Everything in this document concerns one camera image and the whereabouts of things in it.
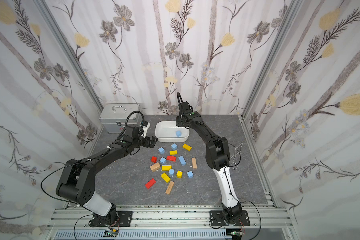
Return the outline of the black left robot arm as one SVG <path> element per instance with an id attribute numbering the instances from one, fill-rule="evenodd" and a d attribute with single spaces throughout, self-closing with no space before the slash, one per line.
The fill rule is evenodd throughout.
<path id="1" fill-rule="evenodd" d="M 91 227 L 109 227 L 120 218 L 116 205 L 96 192 L 96 175 L 113 162 L 132 155 L 140 147 L 153 148 L 158 139 L 146 136 L 149 127 L 147 121 L 143 121 L 141 126 L 126 126 L 121 136 L 106 149 L 81 160 L 66 162 L 56 194 L 91 211 Z"/>

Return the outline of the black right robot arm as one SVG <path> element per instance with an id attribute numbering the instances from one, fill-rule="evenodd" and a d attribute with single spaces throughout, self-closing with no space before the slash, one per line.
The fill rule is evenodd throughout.
<path id="1" fill-rule="evenodd" d="M 179 115 L 176 117 L 178 127 L 194 130 L 206 145 L 206 162 L 218 180 L 222 196 L 222 209 L 225 223 L 235 224 L 242 215 L 243 209 L 235 193 L 230 173 L 230 149 L 228 140 L 215 134 L 204 122 L 202 116 L 188 103 L 178 100 Z"/>

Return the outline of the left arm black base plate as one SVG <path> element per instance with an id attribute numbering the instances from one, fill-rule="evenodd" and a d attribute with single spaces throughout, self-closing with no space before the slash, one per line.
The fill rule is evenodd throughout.
<path id="1" fill-rule="evenodd" d="M 130 227 L 133 217 L 132 211 L 114 211 L 110 212 L 107 216 L 102 217 L 93 214 L 92 219 L 89 221 L 89 226 L 95 227 Z"/>

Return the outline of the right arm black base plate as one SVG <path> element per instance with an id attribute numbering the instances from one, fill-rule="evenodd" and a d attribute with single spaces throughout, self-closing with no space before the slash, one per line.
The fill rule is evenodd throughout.
<path id="1" fill-rule="evenodd" d="M 247 211 L 241 211 L 239 215 L 228 216 L 223 211 L 210 211 L 209 224 L 213 228 L 219 227 L 248 227 L 250 226 L 250 218 Z"/>

